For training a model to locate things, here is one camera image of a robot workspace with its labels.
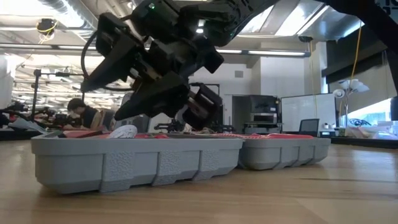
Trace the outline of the white-frame mesh office chair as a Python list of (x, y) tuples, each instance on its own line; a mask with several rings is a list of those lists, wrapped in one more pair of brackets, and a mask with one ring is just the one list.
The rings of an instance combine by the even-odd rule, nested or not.
[(145, 114), (140, 114), (118, 121), (119, 126), (134, 125), (138, 133), (146, 133), (149, 129), (150, 118)]

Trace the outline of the pink tool handle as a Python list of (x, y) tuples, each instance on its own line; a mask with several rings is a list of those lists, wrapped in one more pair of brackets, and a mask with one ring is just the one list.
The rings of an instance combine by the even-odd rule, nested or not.
[(64, 131), (63, 135), (66, 138), (88, 138), (88, 137), (93, 137), (93, 136), (99, 136), (102, 135), (102, 131)]

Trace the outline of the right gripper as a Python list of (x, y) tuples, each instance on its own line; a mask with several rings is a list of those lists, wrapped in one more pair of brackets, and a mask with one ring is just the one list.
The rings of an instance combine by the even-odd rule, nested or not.
[(85, 56), (94, 38), (96, 50), (104, 57), (81, 83), (81, 91), (129, 91), (131, 88), (108, 87), (119, 79), (125, 82), (127, 77), (150, 83), (140, 87), (117, 110), (116, 121), (141, 114), (150, 118), (160, 113), (174, 117), (188, 101), (190, 87), (186, 79), (202, 67), (214, 73), (224, 62), (207, 38), (185, 32), (172, 21), (155, 19), (142, 25), (144, 35), (153, 38), (148, 49), (120, 18), (110, 12), (102, 13), (96, 33), (81, 53), (81, 69), (87, 74)]

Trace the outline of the grey plastic tool case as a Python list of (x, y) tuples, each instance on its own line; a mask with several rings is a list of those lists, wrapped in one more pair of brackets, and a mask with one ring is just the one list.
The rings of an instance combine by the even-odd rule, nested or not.
[(134, 185), (167, 185), (207, 180), (236, 167), (283, 169), (315, 164), (328, 155), (331, 141), (241, 139), (199, 134), (168, 134), (168, 139), (59, 138), (31, 140), (35, 177), (60, 193), (114, 192)]

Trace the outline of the long tube ceiling light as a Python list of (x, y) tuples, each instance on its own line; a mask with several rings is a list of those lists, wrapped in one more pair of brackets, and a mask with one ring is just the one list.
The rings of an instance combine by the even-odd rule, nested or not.
[[(0, 43), (0, 49), (27, 49), (27, 50), (83, 50), (80, 45), (43, 45), (43, 44), (11, 44)], [(283, 50), (236, 50), (217, 49), (218, 53), (231, 55), (258, 55), (258, 56), (281, 56), (281, 57), (309, 57), (310, 52), (293, 52)]]

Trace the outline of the white multi-head floor lamp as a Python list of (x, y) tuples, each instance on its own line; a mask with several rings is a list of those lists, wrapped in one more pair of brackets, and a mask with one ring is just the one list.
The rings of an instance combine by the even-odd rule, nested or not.
[(362, 93), (369, 91), (369, 87), (358, 79), (340, 80), (338, 82), (339, 88), (333, 91), (333, 96), (340, 100), (339, 105), (339, 126), (344, 129), (344, 131), (339, 131), (339, 133), (346, 134), (346, 130), (349, 126), (348, 118), (348, 108), (349, 108), (349, 97), (353, 93)]

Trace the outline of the clear plastic bag pile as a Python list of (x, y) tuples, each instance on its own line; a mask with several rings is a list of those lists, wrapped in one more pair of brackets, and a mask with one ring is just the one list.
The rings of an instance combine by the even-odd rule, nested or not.
[(365, 120), (351, 119), (346, 134), (341, 135), (357, 139), (398, 140), (398, 121), (377, 121), (376, 124), (370, 124)]

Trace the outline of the blue-grey chair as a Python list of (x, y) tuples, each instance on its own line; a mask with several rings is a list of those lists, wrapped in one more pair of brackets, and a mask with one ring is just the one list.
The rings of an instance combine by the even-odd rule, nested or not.
[(102, 114), (102, 120), (101, 120), (102, 126), (105, 127), (107, 130), (110, 130), (113, 124), (115, 111), (105, 109), (101, 112), (101, 114)]

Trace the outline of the silver oven appliance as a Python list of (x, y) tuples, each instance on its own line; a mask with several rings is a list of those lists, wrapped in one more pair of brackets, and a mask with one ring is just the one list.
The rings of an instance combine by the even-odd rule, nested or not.
[(251, 121), (255, 123), (277, 123), (277, 113), (251, 113)]

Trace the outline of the black equipment cabinet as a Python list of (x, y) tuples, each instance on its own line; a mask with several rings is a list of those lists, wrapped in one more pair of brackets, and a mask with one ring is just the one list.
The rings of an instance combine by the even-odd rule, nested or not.
[[(266, 95), (250, 95), (250, 120), (244, 124), (246, 134), (280, 133), (279, 101), (277, 97)], [(251, 113), (277, 113), (277, 123), (255, 123), (251, 121)]]

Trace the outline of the black rig frame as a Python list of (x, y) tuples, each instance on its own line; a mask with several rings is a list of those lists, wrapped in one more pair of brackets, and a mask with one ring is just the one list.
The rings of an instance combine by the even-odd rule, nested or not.
[(30, 116), (30, 120), (32, 122), (35, 121), (35, 109), (36, 109), (36, 104), (37, 104), (37, 94), (38, 94), (38, 88), (39, 88), (39, 78), (42, 75), (55, 75), (56, 77), (70, 77), (70, 76), (82, 76), (84, 79), (88, 76), (87, 73), (81, 72), (81, 73), (70, 73), (70, 72), (47, 72), (43, 73), (41, 69), (35, 69), (33, 72), (33, 75), (35, 77), (35, 82), (34, 82), (34, 96), (32, 100), (32, 112)]
[(201, 83), (201, 82), (193, 82), (190, 83), (191, 89), (193, 90), (194, 88), (198, 89), (200, 85), (205, 85), (207, 86), (210, 90), (215, 92), (217, 95), (220, 94), (220, 85), (219, 84), (212, 84), (212, 83)]

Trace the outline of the pink thick-handled tool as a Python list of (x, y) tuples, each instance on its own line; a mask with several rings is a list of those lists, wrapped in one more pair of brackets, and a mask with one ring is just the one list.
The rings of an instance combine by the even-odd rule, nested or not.
[(277, 134), (272, 133), (266, 136), (267, 139), (313, 139), (314, 137), (311, 135), (303, 135), (303, 134)]

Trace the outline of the whiteboard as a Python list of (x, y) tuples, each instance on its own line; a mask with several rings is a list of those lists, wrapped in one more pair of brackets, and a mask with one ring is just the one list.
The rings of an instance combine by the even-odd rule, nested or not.
[(336, 103), (332, 93), (292, 96), (280, 99), (282, 130), (298, 132), (303, 119), (319, 119), (318, 130), (331, 131), (336, 125)]

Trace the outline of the black round ceiling fixture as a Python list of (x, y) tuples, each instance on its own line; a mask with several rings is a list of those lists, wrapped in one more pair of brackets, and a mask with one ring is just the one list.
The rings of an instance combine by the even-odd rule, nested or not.
[(36, 24), (36, 31), (39, 33), (40, 42), (47, 42), (54, 38), (58, 21), (55, 19), (43, 18)]

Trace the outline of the grey mesh office chair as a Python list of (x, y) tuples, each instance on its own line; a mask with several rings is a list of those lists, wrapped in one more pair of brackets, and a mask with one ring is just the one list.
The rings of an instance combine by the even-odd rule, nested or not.
[(318, 118), (301, 120), (298, 131), (299, 134), (317, 137), (319, 133), (319, 122), (320, 120)]

